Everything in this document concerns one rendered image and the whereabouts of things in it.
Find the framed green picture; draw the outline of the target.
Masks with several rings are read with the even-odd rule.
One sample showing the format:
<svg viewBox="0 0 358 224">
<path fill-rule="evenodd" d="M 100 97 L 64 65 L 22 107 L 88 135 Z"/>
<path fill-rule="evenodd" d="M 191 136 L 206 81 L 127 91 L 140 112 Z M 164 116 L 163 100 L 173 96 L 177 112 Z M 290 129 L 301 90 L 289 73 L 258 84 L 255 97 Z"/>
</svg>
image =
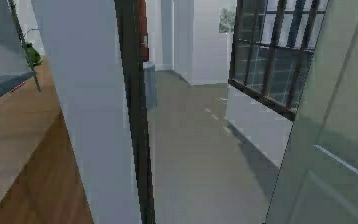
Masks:
<svg viewBox="0 0 358 224">
<path fill-rule="evenodd" d="M 222 8 L 219 14 L 219 32 L 231 33 L 234 31 L 236 10 L 234 8 Z"/>
</svg>

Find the dark framed window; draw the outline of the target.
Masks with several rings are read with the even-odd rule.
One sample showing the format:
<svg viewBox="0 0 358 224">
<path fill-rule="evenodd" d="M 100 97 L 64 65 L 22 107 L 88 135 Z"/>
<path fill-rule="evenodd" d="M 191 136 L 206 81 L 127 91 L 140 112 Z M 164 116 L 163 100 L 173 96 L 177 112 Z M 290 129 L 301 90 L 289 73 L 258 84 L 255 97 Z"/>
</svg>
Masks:
<svg viewBox="0 0 358 224">
<path fill-rule="evenodd" d="M 237 0 L 228 83 L 295 119 L 329 0 Z"/>
</svg>

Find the green houseplant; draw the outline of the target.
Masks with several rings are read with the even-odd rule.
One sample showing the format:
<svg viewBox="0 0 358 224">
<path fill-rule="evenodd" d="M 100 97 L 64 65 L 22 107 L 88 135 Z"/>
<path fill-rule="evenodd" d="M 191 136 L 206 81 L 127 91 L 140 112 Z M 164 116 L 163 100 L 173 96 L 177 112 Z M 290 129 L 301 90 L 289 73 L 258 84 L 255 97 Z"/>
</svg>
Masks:
<svg viewBox="0 0 358 224">
<path fill-rule="evenodd" d="M 28 55 L 32 62 L 33 67 L 37 67 L 43 63 L 42 57 L 39 54 L 39 52 L 33 47 L 33 44 L 31 42 L 26 41 L 25 42 L 25 53 Z"/>
</svg>

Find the pale green room door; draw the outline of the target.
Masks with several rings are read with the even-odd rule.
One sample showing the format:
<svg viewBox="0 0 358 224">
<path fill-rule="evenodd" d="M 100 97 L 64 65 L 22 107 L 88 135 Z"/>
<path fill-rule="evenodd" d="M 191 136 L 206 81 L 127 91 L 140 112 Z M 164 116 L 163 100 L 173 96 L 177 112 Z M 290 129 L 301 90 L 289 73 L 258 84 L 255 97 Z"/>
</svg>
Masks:
<svg viewBox="0 0 358 224">
<path fill-rule="evenodd" d="M 358 0 L 329 0 L 265 224 L 358 224 Z"/>
</svg>

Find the red wall cabinet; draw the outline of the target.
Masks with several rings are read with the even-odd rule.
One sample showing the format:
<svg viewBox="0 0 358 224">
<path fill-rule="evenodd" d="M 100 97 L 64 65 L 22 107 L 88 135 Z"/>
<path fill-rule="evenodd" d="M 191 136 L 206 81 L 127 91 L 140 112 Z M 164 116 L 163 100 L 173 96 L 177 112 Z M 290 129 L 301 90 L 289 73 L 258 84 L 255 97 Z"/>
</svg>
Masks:
<svg viewBox="0 0 358 224">
<path fill-rule="evenodd" d="M 140 56 L 144 62 L 149 60 L 146 0 L 138 0 L 140 24 Z"/>
</svg>

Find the grey cylindrical trash can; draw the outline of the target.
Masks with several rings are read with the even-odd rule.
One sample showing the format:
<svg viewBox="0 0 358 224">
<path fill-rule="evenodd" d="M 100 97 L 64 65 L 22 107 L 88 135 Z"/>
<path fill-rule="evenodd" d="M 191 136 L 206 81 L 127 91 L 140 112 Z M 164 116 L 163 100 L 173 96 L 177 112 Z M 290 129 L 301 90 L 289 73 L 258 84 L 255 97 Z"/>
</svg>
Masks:
<svg viewBox="0 0 358 224">
<path fill-rule="evenodd" d="M 155 64 L 151 61 L 143 63 L 146 108 L 152 109 L 157 105 Z"/>
</svg>

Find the grey metal shelf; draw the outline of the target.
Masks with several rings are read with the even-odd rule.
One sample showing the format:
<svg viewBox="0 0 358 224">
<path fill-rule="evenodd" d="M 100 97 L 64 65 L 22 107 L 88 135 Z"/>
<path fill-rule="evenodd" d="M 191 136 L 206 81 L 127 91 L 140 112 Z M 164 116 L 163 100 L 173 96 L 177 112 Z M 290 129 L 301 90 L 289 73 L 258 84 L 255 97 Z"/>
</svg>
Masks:
<svg viewBox="0 0 358 224">
<path fill-rule="evenodd" d="M 0 98 L 28 79 L 41 87 L 13 0 L 0 0 Z"/>
</svg>

